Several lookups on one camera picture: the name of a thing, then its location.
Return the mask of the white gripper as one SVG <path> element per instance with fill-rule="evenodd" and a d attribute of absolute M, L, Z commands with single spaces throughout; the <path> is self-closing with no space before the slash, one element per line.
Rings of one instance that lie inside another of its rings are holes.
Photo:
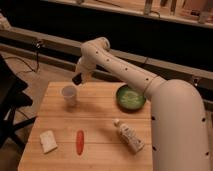
<path fill-rule="evenodd" d="M 75 85 L 84 84 L 90 80 L 95 69 L 96 64 L 93 61 L 86 57 L 81 57 L 76 65 L 75 76 L 72 78 L 72 82 Z"/>

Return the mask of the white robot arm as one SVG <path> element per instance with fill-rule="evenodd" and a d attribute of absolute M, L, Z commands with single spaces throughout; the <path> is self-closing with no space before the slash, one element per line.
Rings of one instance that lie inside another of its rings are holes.
<path fill-rule="evenodd" d="M 205 107 L 198 90 L 121 60 L 109 49 L 105 37 L 82 43 L 73 82 L 86 82 L 101 66 L 151 102 L 153 171 L 211 171 Z"/>

